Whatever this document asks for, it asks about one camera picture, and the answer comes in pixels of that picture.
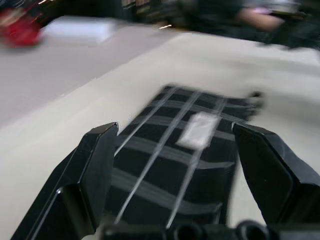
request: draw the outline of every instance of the black plastic part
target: black plastic part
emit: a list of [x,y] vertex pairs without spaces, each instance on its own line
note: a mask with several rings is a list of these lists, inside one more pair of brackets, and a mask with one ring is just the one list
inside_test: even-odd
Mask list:
[[201,240],[204,237],[202,228],[197,224],[181,224],[171,233],[172,240]]
[[52,172],[12,240],[81,240],[99,225],[115,153],[118,125],[86,133]]
[[271,240],[268,229],[255,221],[240,223],[236,228],[236,234],[239,240]]
[[266,106],[266,96],[261,91],[253,91],[246,98],[252,105],[250,118],[259,115],[260,111]]
[[222,224],[207,224],[201,226],[204,240],[239,240],[236,231]]
[[273,132],[236,123],[233,133],[266,223],[320,223],[320,176]]
[[166,240],[166,228],[158,225],[105,226],[101,240]]
[[270,224],[267,227],[272,240],[319,240],[319,224]]

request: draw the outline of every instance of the person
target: person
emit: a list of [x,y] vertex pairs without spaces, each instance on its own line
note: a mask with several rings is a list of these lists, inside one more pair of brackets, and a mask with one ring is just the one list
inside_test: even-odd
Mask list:
[[242,0],[197,0],[195,5],[188,11],[189,23],[193,30],[204,33],[226,35],[228,25],[235,22],[269,32],[284,22],[278,17],[245,7]]

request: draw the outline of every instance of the white tape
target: white tape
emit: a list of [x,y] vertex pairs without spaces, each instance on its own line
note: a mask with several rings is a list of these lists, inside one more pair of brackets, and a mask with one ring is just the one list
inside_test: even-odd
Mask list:
[[216,130],[221,117],[207,112],[198,112],[187,123],[177,145],[193,149],[203,150],[210,145],[213,132]]

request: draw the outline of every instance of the striped cloth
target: striped cloth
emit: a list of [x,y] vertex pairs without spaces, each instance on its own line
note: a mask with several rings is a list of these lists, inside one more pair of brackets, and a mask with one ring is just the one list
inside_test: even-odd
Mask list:
[[[106,211],[115,223],[176,222],[225,224],[238,159],[232,122],[244,122],[254,106],[169,85],[117,137],[112,186]],[[177,145],[190,117],[206,112],[221,117],[210,146]]]

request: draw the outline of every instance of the gray stripe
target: gray stripe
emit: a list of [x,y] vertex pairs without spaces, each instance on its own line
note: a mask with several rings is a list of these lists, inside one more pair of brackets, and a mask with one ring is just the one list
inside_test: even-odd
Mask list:
[[[187,95],[186,91],[179,92],[177,94],[182,95],[182,96],[189,96],[189,95]],[[202,94],[201,97],[199,97],[199,100],[204,101],[204,102],[209,103],[209,104],[215,104],[215,102],[218,99],[221,99],[221,98],[224,98],[224,97],[223,96],[219,96],[219,95],[210,95],[210,93],[208,93],[208,94]],[[224,106],[225,108],[236,108],[236,109],[238,109],[238,108],[239,109],[242,109],[242,108],[244,108],[244,109],[246,109],[246,108],[249,108],[249,109],[250,108],[255,108],[255,105],[250,103],[248,101],[248,98],[233,98],[233,97],[229,97],[226,100],[228,102],[228,100],[232,100],[232,99],[242,101],[243,105],[236,105],[236,104],[226,103],[225,106]]]
[[[114,168],[112,171],[112,186],[123,191],[131,191],[137,182],[137,177],[132,176],[120,169]],[[153,185],[142,181],[135,194],[163,208],[172,209],[176,201],[176,196]],[[181,202],[178,213],[184,215],[211,214],[218,211],[222,204],[196,204],[183,200]]]
[[[158,101],[154,101],[152,102],[150,105],[148,105],[149,107],[153,107],[155,105],[158,104]],[[183,106],[183,102],[182,101],[174,101],[174,100],[169,100],[166,101],[162,106],[166,107],[166,108],[174,108],[174,109],[181,109],[181,107]],[[223,112],[217,112],[217,111],[212,111],[212,109],[205,107],[205,106],[199,106],[199,105],[192,105],[192,107],[190,108],[190,111],[193,112],[206,112],[206,113],[213,113],[213,114],[220,114],[220,116],[228,121],[232,121],[232,122],[244,122],[243,119],[236,117],[236,116],[231,116],[228,114],[225,114]]]
[[192,94],[192,96],[188,99],[188,101],[182,106],[182,108],[179,111],[178,115],[172,120],[171,125],[165,130],[165,132],[162,135],[160,141],[158,142],[156,148],[154,149],[154,152],[153,152],[152,156],[149,158],[149,160],[148,160],[147,164],[145,165],[140,177],[138,178],[138,180],[135,183],[132,191],[130,192],[129,196],[125,200],[120,212],[118,213],[118,215],[116,217],[116,220],[114,222],[115,224],[117,224],[121,220],[121,217],[124,214],[124,211],[125,211],[127,205],[129,204],[131,198],[133,197],[133,195],[137,191],[137,188],[139,187],[140,183],[142,182],[142,180],[144,179],[145,175],[147,174],[147,172],[149,171],[149,169],[153,165],[153,163],[156,160],[156,158],[158,157],[161,149],[164,147],[164,145],[165,145],[166,141],[168,140],[168,138],[170,137],[171,133],[173,132],[175,127],[178,125],[179,121],[186,114],[186,112],[190,109],[192,104],[200,96],[200,94],[201,94],[201,92],[194,92]]
[[172,96],[172,94],[174,94],[176,90],[177,88],[173,87],[167,92],[167,94],[160,101],[157,101],[157,104],[155,104],[154,109],[151,112],[149,112],[147,116],[145,116],[144,120],[140,122],[140,124],[130,133],[127,139],[123,141],[121,146],[119,146],[118,149],[115,151],[114,156],[116,156],[120,152],[120,150],[130,140],[130,138],[142,127],[143,124],[145,124],[146,121],[148,121],[149,118],[151,118],[153,114],[155,114],[159,110],[159,108]]
[[[131,125],[139,124],[144,118],[145,118],[144,116],[138,116],[130,124]],[[158,125],[158,126],[166,126],[167,127],[167,126],[169,126],[171,121],[172,121],[171,117],[167,117],[167,116],[152,116],[145,123],[146,124],[151,124],[151,125]],[[183,129],[185,129],[186,125],[187,125],[186,121],[180,121],[179,124],[175,128],[183,130]],[[227,133],[227,132],[224,132],[224,131],[216,130],[214,136],[216,138],[219,138],[219,139],[235,141],[235,136],[233,134]]]
[[[217,102],[216,108],[213,109],[211,111],[211,113],[212,112],[220,112],[221,113],[223,108],[224,108],[224,105],[225,105],[225,100],[222,98],[219,102]],[[215,130],[216,129],[212,130],[211,137],[214,136]],[[175,219],[175,217],[177,215],[177,212],[178,212],[178,210],[180,208],[181,202],[182,202],[182,200],[183,200],[183,198],[184,198],[184,196],[186,194],[187,188],[188,188],[189,183],[190,183],[190,181],[191,181],[191,179],[192,179],[192,177],[193,177],[193,175],[195,173],[195,170],[197,168],[197,165],[199,163],[199,159],[200,159],[203,151],[204,151],[204,149],[197,150],[193,154],[193,156],[192,156],[192,158],[190,160],[189,167],[188,167],[187,172],[186,172],[186,174],[184,176],[184,179],[183,179],[183,183],[182,183],[181,188],[179,190],[178,196],[176,197],[176,200],[175,200],[175,203],[174,203],[174,208],[172,209],[171,215],[170,215],[170,217],[168,219],[168,222],[166,224],[166,228],[167,229],[170,228],[171,224],[173,223],[173,221],[174,221],[174,219]]]
[[[121,135],[117,137],[117,141],[121,141]],[[147,140],[141,137],[133,136],[130,141],[124,146],[126,149],[132,149],[140,151],[146,154],[152,154],[156,148],[157,143],[151,140]],[[184,165],[189,165],[192,155],[184,151],[175,149],[169,146],[163,146],[159,157],[172,160],[175,162],[182,163]],[[217,169],[217,168],[229,168],[234,165],[234,162],[223,161],[223,162],[207,162],[204,160],[199,160],[197,169]]]

